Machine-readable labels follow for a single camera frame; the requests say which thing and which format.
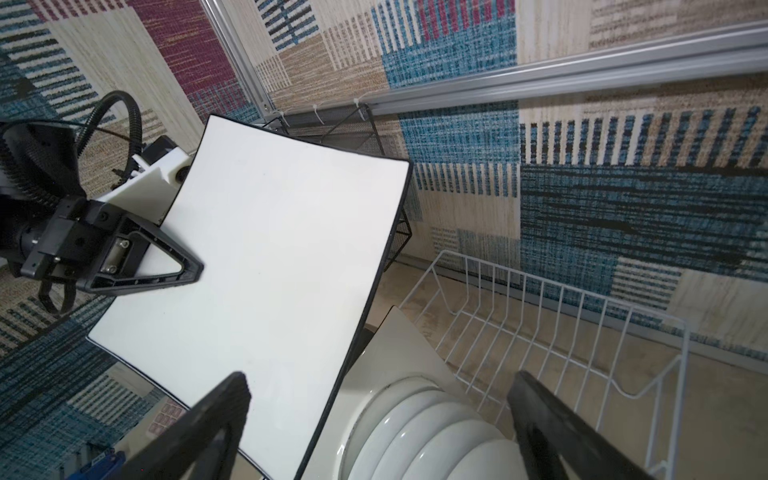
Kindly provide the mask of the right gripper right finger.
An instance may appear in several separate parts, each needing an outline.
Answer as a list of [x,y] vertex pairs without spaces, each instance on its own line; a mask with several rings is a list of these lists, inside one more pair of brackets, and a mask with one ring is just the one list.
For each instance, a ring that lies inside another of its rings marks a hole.
[[515,374],[507,403],[530,479],[650,477],[529,372]]

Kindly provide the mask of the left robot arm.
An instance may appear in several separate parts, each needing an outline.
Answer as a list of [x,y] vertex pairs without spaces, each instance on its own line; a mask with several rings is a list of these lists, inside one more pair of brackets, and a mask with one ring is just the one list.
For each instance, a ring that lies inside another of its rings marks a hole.
[[[128,158],[117,185],[90,199],[79,159],[117,103],[125,105]],[[68,314],[77,292],[120,296],[199,280],[204,265],[160,228],[192,158],[169,137],[143,141],[139,106],[112,91],[87,120],[1,124],[1,257],[13,277],[39,284],[51,315]]]

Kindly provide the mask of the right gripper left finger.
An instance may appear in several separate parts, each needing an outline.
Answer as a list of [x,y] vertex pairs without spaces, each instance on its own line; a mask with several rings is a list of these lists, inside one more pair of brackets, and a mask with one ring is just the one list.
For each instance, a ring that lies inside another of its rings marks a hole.
[[245,374],[230,374],[114,477],[229,479],[250,399]]

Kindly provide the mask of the white square plate black rim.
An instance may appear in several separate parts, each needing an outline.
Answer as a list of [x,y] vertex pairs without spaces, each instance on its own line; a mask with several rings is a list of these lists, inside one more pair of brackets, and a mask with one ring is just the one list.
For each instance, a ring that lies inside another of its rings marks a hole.
[[412,169],[209,117],[162,225],[203,263],[199,280],[118,297],[90,342],[186,406],[242,372],[242,454],[270,479],[301,477]]

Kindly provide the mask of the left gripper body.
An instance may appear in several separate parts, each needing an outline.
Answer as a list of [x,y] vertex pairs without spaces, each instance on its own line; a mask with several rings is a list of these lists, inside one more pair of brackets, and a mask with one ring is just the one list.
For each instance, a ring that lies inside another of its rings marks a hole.
[[82,197],[17,220],[17,274],[49,282],[130,279],[150,245],[150,221]]

